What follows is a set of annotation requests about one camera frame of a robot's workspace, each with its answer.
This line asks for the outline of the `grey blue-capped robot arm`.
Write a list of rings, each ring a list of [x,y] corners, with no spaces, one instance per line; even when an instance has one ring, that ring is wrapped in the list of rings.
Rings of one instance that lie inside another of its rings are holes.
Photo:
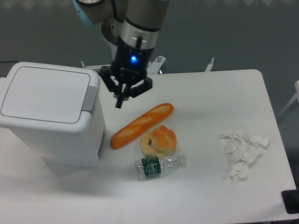
[[[150,57],[159,36],[168,0],[75,0],[81,20],[89,25],[101,23],[103,37],[116,47],[110,65],[98,74],[108,90],[123,101],[152,88],[147,76]]]

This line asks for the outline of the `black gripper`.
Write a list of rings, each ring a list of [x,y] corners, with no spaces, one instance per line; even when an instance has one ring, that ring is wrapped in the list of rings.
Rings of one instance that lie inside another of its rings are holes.
[[[116,97],[115,107],[121,109],[124,101],[123,84],[136,84],[143,82],[135,87],[131,87],[128,97],[135,98],[144,92],[150,90],[153,85],[151,78],[147,76],[147,66],[152,55],[153,48],[142,49],[142,37],[137,38],[134,46],[126,43],[120,36],[118,37],[118,47],[116,56],[110,66],[102,66],[100,68],[100,77],[110,92]],[[119,82],[116,84],[111,75],[114,75]]]

